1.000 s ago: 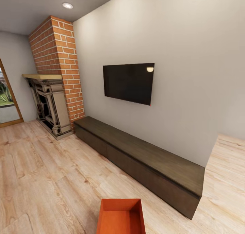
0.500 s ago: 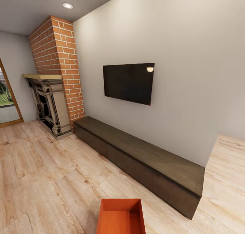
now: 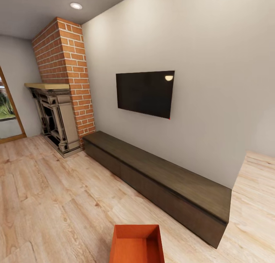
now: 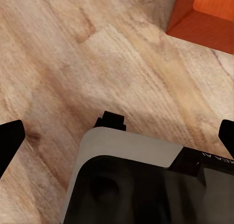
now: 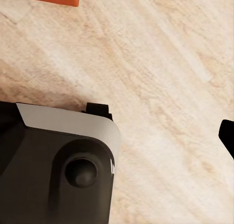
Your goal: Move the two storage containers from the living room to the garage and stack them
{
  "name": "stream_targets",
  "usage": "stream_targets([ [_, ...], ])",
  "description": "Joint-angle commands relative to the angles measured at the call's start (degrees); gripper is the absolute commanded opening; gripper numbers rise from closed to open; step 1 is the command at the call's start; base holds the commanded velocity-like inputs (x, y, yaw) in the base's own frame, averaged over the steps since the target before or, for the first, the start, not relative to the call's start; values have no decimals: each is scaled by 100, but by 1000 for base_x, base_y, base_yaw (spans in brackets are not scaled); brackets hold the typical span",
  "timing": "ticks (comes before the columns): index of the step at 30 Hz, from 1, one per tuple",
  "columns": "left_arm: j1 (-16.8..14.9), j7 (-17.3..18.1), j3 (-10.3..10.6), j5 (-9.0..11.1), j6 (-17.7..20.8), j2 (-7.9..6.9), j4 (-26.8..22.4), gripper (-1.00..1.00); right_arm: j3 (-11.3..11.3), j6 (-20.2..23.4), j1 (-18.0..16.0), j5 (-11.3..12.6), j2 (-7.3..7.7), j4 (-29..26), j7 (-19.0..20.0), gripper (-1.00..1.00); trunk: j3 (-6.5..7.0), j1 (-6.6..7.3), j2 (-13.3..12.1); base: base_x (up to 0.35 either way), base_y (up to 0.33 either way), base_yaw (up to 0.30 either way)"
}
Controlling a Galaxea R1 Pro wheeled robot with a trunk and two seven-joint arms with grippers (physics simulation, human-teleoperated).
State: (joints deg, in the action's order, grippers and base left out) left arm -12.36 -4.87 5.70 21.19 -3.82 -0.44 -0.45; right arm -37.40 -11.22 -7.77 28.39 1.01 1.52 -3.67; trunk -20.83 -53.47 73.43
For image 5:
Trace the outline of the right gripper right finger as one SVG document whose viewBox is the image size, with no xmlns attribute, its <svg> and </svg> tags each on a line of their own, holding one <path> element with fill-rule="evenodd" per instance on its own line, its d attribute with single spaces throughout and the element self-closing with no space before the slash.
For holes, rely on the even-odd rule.
<svg viewBox="0 0 234 224">
<path fill-rule="evenodd" d="M 218 136 L 234 159 L 234 122 L 222 120 Z"/>
</svg>

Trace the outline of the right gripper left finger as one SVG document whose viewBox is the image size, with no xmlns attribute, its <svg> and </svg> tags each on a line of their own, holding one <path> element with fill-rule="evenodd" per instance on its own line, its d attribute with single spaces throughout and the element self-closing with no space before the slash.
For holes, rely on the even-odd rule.
<svg viewBox="0 0 234 224">
<path fill-rule="evenodd" d="M 0 179 L 25 138 L 21 120 L 0 125 Z"/>
</svg>

